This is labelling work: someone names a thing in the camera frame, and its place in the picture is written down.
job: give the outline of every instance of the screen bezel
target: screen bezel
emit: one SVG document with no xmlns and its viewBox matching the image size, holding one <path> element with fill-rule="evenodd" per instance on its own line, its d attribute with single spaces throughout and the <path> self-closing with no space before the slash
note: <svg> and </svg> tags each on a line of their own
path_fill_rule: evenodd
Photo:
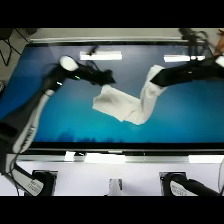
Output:
<svg viewBox="0 0 224 224">
<path fill-rule="evenodd" d="M 49 38 L 31 40 L 26 47 L 89 46 L 89 45 L 180 45 L 187 41 L 180 38 Z M 33 142 L 31 150 L 50 151 L 145 151 L 145 152 L 221 152 L 223 143 L 84 143 L 84 142 Z"/>
</svg>

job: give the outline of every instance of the towel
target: towel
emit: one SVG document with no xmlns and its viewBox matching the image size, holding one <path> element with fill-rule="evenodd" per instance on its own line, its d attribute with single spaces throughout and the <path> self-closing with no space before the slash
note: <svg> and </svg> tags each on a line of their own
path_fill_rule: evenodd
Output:
<svg viewBox="0 0 224 224">
<path fill-rule="evenodd" d="M 148 72 L 142 88 L 140 99 L 133 97 L 110 85 L 102 87 L 99 96 L 93 99 L 93 109 L 136 125 L 144 124 L 151 116 L 157 97 L 166 87 L 160 87 L 150 82 L 163 67 L 154 65 Z"/>
</svg>

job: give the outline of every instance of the black frame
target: black frame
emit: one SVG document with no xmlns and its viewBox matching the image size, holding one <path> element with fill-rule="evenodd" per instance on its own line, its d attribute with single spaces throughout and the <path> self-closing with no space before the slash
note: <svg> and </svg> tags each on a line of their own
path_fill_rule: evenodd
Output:
<svg viewBox="0 0 224 224">
<path fill-rule="evenodd" d="M 30 42 L 26 47 L 43 46 L 91 46 L 91 45 L 180 45 L 187 47 L 187 41 L 182 40 L 83 40 L 67 42 Z M 224 154 L 224 142 L 214 143 L 84 143 L 84 142 L 33 142 L 25 154 L 64 154 L 65 151 L 79 152 L 141 152 L 161 155 L 188 155 L 193 154 Z"/>
</svg>

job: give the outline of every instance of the blue screen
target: blue screen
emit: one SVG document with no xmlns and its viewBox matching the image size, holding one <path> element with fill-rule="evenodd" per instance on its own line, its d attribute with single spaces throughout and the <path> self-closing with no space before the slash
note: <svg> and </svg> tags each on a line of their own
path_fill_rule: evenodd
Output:
<svg viewBox="0 0 224 224">
<path fill-rule="evenodd" d="M 80 51 L 91 46 L 26 47 L 0 101 L 0 118 L 26 102 L 41 79 L 63 55 L 80 60 Z M 102 51 L 121 51 L 122 60 L 95 61 L 111 69 L 112 87 L 140 97 L 149 69 L 164 55 L 187 55 L 181 45 L 108 45 Z M 93 98 L 102 87 L 84 80 L 67 79 L 50 98 L 40 118 L 36 142 L 201 143 L 224 142 L 224 82 L 194 81 L 168 87 L 158 97 L 149 120 L 142 125 L 120 122 L 93 110 Z"/>
</svg>

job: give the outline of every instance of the white cloth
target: white cloth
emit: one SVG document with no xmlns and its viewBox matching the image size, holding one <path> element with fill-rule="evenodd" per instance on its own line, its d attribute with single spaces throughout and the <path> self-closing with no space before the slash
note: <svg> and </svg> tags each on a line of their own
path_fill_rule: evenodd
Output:
<svg viewBox="0 0 224 224">
<path fill-rule="evenodd" d="M 150 69 L 140 99 L 104 85 L 101 94 L 93 99 L 93 109 L 113 116 L 121 122 L 144 124 L 152 114 L 157 97 L 166 90 L 166 87 L 162 88 L 150 82 L 162 69 L 164 68 L 159 65 L 154 65 Z"/>
</svg>

